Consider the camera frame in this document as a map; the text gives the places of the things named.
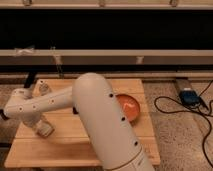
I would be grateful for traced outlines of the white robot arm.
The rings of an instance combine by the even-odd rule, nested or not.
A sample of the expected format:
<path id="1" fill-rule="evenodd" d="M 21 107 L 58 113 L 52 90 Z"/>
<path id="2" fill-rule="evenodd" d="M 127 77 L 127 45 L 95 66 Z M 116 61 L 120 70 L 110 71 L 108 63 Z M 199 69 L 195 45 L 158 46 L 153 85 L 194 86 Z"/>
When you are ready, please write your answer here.
<path id="1" fill-rule="evenodd" d="M 79 114 L 105 171 L 155 171 L 111 84 L 100 74 L 85 73 L 71 86 L 39 97 L 33 97 L 25 88 L 16 89 L 3 113 L 49 136 L 53 128 L 42 114 L 68 107 Z"/>

